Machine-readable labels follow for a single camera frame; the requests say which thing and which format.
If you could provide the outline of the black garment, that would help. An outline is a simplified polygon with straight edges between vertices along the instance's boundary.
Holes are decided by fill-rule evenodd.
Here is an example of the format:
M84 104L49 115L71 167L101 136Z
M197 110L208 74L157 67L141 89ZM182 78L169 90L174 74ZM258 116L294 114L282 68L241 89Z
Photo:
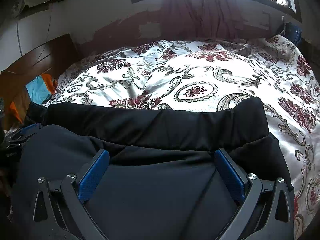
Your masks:
M100 149L109 166L85 208L107 239L217 239L238 205L216 170L223 148L246 173L293 187L262 101L188 112L58 103L36 111L42 128L22 148L12 192L21 239L32 239L37 180L78 173Z

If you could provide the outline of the orange blue brown pillow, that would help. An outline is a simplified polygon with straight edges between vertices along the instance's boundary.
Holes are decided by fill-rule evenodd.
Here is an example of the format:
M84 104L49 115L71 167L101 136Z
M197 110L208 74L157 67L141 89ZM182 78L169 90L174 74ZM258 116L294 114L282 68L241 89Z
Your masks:
M50 74L41 74L30 81L13 99L10 113L23 124L31 102L41 105L57 90L57 81Z

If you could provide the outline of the wooden headboard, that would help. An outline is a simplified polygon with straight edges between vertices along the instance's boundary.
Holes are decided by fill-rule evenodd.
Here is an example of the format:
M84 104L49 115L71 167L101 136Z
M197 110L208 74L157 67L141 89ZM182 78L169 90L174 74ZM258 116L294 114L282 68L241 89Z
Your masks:
M73 63L80 60L71 36L62 35L29 51L17 59L1 73L1 99L4 102L4 117L1 120L4 130L18 123L10 110L10 104L16 95L23 92L25 86L43 73L54 79Z

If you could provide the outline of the floral white red bedspread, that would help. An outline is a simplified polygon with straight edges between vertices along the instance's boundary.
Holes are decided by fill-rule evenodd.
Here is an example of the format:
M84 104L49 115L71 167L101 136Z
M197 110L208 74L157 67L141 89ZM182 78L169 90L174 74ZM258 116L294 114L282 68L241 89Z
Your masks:
M302 237L319 212L319 83L287 38L160 40L95 54L60 75L48 104L213 112L252 96L288 164Z

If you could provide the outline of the blue bag by bed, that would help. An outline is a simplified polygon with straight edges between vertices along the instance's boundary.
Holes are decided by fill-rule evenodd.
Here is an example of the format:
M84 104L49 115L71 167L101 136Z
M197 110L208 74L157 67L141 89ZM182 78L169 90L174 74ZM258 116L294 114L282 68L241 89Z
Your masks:
M281 35L290 40L296 46L302 42L302 30L300 27L291 22L283 23L276 31L276 34Z

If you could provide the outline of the right pink curtain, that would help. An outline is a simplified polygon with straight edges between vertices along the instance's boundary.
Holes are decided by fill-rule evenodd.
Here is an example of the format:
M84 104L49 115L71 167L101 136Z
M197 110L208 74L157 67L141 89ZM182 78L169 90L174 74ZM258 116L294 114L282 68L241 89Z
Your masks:
M205 37L235 39L243 29L236 0L203 0L202 30Z

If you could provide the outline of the pink curtain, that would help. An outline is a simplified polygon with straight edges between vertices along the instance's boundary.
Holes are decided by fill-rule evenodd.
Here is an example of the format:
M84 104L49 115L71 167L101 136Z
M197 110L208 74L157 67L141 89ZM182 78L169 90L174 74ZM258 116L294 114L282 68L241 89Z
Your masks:
M160 27L166 40L203 38L204 0L162 0Z
M202 30L205 37L235 39L243 29L236 0L203 0Z

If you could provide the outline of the left pink curtain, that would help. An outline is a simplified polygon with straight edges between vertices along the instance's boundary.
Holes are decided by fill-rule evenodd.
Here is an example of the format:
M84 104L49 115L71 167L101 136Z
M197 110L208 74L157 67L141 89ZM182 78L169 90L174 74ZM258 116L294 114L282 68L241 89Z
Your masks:
M203 38L204 0L162 0L160 27L166 40Z

